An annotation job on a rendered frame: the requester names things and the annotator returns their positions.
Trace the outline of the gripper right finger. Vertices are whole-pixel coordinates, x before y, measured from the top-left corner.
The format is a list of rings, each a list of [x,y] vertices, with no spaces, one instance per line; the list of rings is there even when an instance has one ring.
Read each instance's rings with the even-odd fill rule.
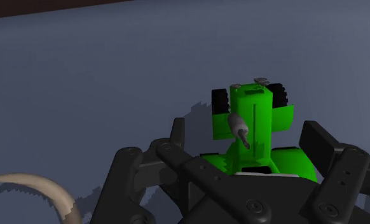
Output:
[[[370,196],[370,154],[316,121],[304,122],[299,146],[324,177],[306,205],[311,224],[370,224],[370,213],[355,205],[360,193]]]

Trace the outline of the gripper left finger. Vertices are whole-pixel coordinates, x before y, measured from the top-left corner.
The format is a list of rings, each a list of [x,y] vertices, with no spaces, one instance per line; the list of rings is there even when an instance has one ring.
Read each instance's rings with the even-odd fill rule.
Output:
[[[184,210],[178,224],[271,224],[269,205],[251,196],[249,180],[227,176],[200,157],[183,150],[183,118],[173,122],[170,137],[114,156],[90,224],[156,224],[154,215],[140,205],[149,186],[167,186]]]

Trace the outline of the green toy tractor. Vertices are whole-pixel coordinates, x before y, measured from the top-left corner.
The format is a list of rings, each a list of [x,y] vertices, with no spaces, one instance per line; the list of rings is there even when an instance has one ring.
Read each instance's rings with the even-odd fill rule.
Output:
[[[316,181],[314,165],[297,146],[272,148],[274,132],[288,130],[294,106],[281,83],[256,78],[211,91],[212,132],[215,140],[232,139],[224,154],[202,158],[228,175],[267,175]]]

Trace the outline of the beige round bowl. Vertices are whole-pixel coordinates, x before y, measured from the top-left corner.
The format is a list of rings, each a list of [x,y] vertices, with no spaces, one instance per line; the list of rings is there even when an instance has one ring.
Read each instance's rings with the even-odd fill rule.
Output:
[[[52,201],[63,224],[83,224],[73,197],[51,179],[34,174],[9,173],[0,175],[0,183],[14,183],[33,188]]]

